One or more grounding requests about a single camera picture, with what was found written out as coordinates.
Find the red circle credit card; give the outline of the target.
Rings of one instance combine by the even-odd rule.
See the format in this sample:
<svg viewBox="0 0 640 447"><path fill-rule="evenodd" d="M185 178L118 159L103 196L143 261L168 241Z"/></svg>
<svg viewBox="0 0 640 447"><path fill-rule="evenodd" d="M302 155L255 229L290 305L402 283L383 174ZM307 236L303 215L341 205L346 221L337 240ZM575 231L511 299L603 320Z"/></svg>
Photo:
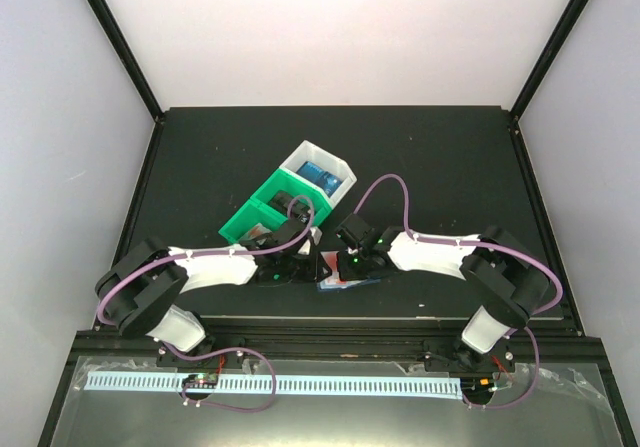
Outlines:
<svg viewBox="0 0 640 447"><path fill-rule="evenodd" d="M331 276L325 279L319 284L319 288L322 290L341 289L346 286L346 282L342 282L338 277L337 272L337 252L323 252L323 255L331 267Z"/></svg>

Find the blue card holder wallet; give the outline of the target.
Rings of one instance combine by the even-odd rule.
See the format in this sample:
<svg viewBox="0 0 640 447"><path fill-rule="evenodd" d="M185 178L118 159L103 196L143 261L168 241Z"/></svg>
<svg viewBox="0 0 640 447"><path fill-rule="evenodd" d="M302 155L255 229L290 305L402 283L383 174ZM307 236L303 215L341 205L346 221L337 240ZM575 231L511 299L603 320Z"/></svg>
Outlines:
<svg viewBox="0 0 640 447"><path fill-rule="evenodd" d="M365 286L370 284L379 283L379 279L360 279L360 280L349 280L343 281L339 277L338 266L337 266L337 251L329 251L323 252L322 257L327 263L328 267L331 269L331 274L320 281L317 284L317 289L319 292L337 292L341 290L346 290L353 287Z"/></svg>

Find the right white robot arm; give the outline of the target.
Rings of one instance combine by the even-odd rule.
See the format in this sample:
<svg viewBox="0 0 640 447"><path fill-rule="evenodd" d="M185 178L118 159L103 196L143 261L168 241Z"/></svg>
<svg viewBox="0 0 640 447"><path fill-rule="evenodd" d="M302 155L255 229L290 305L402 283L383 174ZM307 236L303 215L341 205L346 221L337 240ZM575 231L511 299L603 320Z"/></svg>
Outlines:
<svg viewBox="0 0 640 447"><path fill-rule="evenodd" d="M508 231L490 227L482 234L429 236L402 227L384 231L349 215L336 230L346 248L337 253L342 281L421 271L469 283L480 306L454 346L457 363L476 370L507 334L520 330L539 309L552 279Z"/></svg>

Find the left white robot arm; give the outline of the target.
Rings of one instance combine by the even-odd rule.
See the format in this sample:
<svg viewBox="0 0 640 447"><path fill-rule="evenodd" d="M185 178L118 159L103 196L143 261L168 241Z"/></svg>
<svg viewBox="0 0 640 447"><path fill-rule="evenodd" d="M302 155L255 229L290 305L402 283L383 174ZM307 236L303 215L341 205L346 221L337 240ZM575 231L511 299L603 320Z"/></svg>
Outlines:
<svg viewBox="0 0 640 447"><path fill-rule="evenodd" d="M322 282L332 271L320 238L318 228L289 219L274 232L223 248L182 249L146 239L97 282L96 316L124 338L155 338L191 365L205 365L215 351L212 335L176 299L218 285Z"/></svg>

